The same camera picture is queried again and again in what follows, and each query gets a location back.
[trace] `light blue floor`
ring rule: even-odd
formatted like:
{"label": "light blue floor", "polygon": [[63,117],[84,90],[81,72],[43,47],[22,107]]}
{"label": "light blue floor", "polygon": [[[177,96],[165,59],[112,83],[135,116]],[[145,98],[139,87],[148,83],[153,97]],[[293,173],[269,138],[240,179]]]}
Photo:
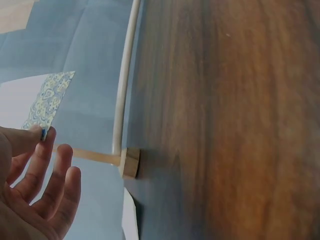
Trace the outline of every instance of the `light blue floor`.
{"label": "light blue floor", "polygon": [[40,0],[25,30],[0,34],[0,83],[76,71],[53,121],[58,143],[112,152],[131,6],[131,0]]}
{"label": "light blue floor", "polygon": [[[0,83],[76,71],[53,121],[58,143],[111,153],[118,78],[131,6],[132,0],[40,0],[34,4],[25,30],[0,34]],[[124,143],[132,77],[133,70],[127,93]],[[82,171],[82,194],[65,239],[121,240],[124,183],[118,169],[78,158],[73,159],[73,165]],[[53,162],[43,188],[52,169]]]}

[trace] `wooden surface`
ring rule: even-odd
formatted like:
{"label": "wooden surface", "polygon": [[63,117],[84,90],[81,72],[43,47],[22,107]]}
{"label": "wooden surface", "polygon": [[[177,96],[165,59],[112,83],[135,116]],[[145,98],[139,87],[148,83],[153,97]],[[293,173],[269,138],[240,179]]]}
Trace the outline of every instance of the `wooden surface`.
{"label": "wooden surface", "polygon": [[146,0],[141,240],[320,239],[320,1]]}

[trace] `finger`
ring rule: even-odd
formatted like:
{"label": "finger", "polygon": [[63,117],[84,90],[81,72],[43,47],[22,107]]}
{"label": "finger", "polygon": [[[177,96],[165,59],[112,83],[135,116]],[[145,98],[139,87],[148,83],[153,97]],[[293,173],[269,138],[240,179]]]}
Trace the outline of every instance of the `finger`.
{"label": "finger", "polygon": [[32,207],[43,219],[50,219],[57,211],[61,202],[67,170],[71,166],[73,150],[67,145],[60,145],[57,149],[53,172],[42,198]]}
{"label": "finger", "polygon": [[22,174],[33,153],[34,150],[12,158],[9,175],[6,178],[6,182],[9,185],[13,184]]}
{"label": "finger", "polygon": [[14,187],[27,203],[30,203],[35,198],[42,187],[55,138],[56,130],[51,127],[45,141],[36,146],[24,178]]}
{"label": "finger", "polygon": [[81,171],[70,167],[66,173],[61,203],[49,224],[59,239],[63,239],[74,221],[81,195]]}
{"label": "finger", "polygon": [[12,157],[35,149],[42,136],[42,128],[38,125],[32,126],[30,130],[0,127],[0,132],[11,144]]}

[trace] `white cable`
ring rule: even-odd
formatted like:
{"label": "white cable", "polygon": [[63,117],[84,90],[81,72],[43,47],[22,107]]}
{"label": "white cable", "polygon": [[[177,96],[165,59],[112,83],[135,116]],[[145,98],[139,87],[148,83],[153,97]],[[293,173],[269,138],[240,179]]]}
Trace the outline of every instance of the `white cable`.
{"label": "white cable", "polygon": [[119,75],[118,92],[115,103],[115,116],[112,136],[112,154],[120,156],[122,148],[122,134],[124,128],[125,104],[128,88],[131,54],[134,44],[140,0],[133,0],[128,28],[124,42],[122,62]]}

